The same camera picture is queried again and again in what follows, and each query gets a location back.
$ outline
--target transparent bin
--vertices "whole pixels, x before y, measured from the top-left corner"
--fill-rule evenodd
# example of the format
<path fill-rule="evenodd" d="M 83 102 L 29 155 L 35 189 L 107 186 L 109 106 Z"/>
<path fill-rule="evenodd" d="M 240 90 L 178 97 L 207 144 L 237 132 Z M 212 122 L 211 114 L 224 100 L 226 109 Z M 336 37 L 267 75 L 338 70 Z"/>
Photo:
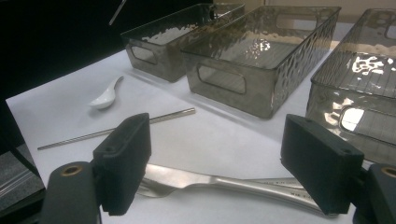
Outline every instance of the transparent bin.
<path fill-rule="evenodd" d="M 170 82 L 186 72 L 180 48 L 244 15 L 244 4 L 198 4 L 121 34 L 134 68 Z"/>
<path fill-rule="evenodd" d="M 339 10 L 258 7 L 188 45 L 191 91 L 271 118 L 328 52 Z"/>
<path fill-rule="evenodd" d="M 368 9 L 311 79 L 306 116 L 396 165 L 396 10 Z"/>

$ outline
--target metal straw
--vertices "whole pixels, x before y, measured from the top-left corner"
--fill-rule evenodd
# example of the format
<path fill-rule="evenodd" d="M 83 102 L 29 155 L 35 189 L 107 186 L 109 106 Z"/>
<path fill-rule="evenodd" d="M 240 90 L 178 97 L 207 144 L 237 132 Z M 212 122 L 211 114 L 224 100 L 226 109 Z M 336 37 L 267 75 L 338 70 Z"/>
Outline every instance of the metal straw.
<path fill-rule="evenodd" d="M 191 115 L 191 114 L 195 114 L 195 108 L 190 108 L 190 109 L 186 109 L 186 110 L 177 111 L 177 112 L 172 113 L 172 114 L 159 116 L 159 117 L 150 119 L 149 123 L 153 124 L 153 123 L 158 123 L 158 122 L 161 122 L 161 121 L 166 121 L 166 120 L 169 120 L 169 119 L 177 119 L 177 118 L 188 116 L 188 115 Z M 64 140 L 62 142 L 53 143 L 53 144 L 50 144 L 50 145 L 39 147 L 38 150 L 48 149 L 48 148 L 52 148 L 52 147 L 59 147 L 59 146 L 67 145 L 67 144 L 70 144 L 70 143 L 75 143 L 75 142 L 83 141 L 83 140 L 86 140 L 86 139 L 94 138 L 94 137 L 97 137 L 97 136 L 110 134 L 114 130 L 115 130 L 115 128 L 104 130 L 104 131 L 101 131 L 101 132 L 98 132 L 98 133 L 90 133 L 90 134 L 83 135 L 83 136 L 80 136 L 80 137 Z"/>

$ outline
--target white table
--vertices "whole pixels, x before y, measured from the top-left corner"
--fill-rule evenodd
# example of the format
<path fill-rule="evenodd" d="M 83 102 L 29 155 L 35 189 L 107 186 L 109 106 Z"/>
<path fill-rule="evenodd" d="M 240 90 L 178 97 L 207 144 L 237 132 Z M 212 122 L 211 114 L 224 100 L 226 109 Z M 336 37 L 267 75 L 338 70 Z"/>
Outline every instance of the white table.
<path fill-rule="evenodd" d="M 168 83 L 132 68 L 125 51 L 66 77 L 7 99 L 45 184 L 57 167 L 91 161 L 105 139 L 97 137 L 38 151 L 38 147 L 114 128 L 143 112 L 150 117 L 195 107 L 197 113 L 152 124 L 150 163 L 235 178 L 288 177 L 280 163 L 286 114 L 304 116 L 310 77 L 269 120 L 258 119 L 190 92 L 187 78 Z M 98 111 L 87 104 L 115 77 L 117 99 Z M 351 223 L 348 215 L 324 218 L 273 199 L 224 189 L 184 189 L 161 199 L 136 195 L 129 212 L 104 223 Z"/>

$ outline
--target gray floor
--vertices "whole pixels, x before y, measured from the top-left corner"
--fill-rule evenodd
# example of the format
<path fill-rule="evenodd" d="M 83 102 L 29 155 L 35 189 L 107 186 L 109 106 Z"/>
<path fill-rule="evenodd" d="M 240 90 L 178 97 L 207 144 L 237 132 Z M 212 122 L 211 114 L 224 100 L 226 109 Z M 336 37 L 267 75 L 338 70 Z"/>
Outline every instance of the gray floor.
<path fill-rule="evenodd" d="M 26 145 L 18 151 L 33 163 Z M 41 179 L 30 172 L 10 152 L 0 156 L 0 211 L 43 189 Z"/>

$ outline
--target spoon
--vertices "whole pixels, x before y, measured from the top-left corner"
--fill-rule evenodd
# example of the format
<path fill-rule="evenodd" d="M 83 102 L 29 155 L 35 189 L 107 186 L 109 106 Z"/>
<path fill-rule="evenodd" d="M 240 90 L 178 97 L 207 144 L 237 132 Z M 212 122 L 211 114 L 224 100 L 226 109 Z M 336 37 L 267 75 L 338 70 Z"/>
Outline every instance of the spoon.
<path fill-rule="evenodd" d="M 95 109 L 104 109 L 113 104 L 116 99 L 116 84 L 122 80 L 123 77 L 118 77 L 110 82 L 107 89 L 98 98 L 89 103 L 89 105 Z"/>

